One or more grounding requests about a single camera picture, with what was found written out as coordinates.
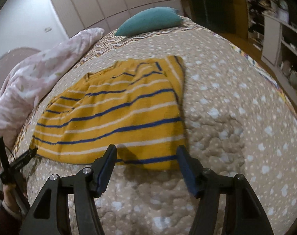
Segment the person's left hand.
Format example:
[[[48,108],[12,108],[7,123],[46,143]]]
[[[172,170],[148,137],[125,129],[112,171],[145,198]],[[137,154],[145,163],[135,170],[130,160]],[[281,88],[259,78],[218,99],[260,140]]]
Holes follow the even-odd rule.
[[[3,185],[4,200],[2,206],[14,218],[21,219],[21,211],[15,197],[15,184]]]

